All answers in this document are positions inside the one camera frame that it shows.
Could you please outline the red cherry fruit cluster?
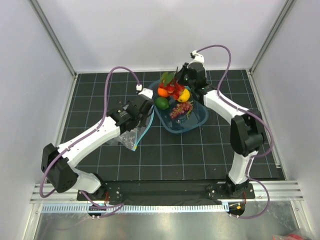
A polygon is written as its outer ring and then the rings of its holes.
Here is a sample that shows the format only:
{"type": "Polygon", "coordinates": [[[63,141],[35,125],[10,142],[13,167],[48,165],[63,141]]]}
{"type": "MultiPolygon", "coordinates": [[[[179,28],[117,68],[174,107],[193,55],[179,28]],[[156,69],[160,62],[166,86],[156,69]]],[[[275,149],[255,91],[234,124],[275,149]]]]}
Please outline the red cherry fruit cluster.
{"type": "Polygon", "coordinates": [[[175,72],[164,72],[160,77],[158,88],[166,89],[169,97],[173,97],[175,100],[178,100],[185,87],[178,84],[174,76],[175,72]]]}

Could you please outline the green lime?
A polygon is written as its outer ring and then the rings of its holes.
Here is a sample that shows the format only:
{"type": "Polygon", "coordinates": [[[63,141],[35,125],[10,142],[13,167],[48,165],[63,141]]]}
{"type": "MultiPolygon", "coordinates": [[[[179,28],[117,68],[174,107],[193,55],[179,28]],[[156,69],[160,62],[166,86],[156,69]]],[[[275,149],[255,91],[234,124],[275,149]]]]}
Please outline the green lime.
{"type": "Polygon", "coordinates": [[[169,108],[169,101],[167,98],[158,97],[154,103],[155,103],[155,106],[160,110],[166,110],[169,108]]]}

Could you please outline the clear zip top bag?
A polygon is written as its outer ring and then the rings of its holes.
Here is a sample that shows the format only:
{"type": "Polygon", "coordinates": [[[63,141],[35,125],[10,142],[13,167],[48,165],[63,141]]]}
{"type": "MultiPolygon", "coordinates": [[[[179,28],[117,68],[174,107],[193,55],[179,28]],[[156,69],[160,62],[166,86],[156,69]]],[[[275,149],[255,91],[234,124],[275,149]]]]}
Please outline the clear zip top bag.
{"type": "Polygon", "coordinates": [[[131,151],[135,151],[138,147],[138,144],[147,133],[154,119],[154,106],[151,107],[147,116],[143,120],[144,124],[139,125],[131,131],[126,131],[123,134],[112,138],[106,142],[107,145],[116,146],[118,144],[122,144],[127,149],[131,151]]]}

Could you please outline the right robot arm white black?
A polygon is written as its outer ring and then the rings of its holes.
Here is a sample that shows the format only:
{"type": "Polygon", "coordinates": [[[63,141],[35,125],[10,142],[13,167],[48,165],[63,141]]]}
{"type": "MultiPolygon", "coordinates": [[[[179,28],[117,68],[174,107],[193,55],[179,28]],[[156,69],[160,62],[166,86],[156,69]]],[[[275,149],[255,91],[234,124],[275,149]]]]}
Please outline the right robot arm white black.
{"type": "Polygon", "coordinates": [[[266,140],[263,125],[251,114],[261,117],[259,111],[251,112],[218,93],[207,83],[205,68],[200,62],[184,63],[174,75],[177,83],[187,86],[194,100],[213,110],[230,124],[230,145],[233,161],[224,184],[230,198],[239,198],[249,186],[249,172],[255,156],[266,140]]]}

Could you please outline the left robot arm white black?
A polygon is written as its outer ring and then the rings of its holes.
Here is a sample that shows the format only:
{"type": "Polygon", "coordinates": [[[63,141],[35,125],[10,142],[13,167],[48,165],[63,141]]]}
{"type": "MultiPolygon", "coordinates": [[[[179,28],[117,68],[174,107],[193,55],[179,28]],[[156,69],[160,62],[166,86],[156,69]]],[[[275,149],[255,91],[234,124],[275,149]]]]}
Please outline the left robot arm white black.
{"type": "Polygon", "coordinates": [[[129,136],[146,127],[153,107],[152,91],[144,89],[126,105],[116,107],[103,115],[95,125],[75,138],[43,149],[42,171],[55,191],[64,193],[70,189],[87,192],[94,200],[106,195],[103,180],[94,173],[78,170],[77,165],[104,143],[119,136],[129,136]]]}

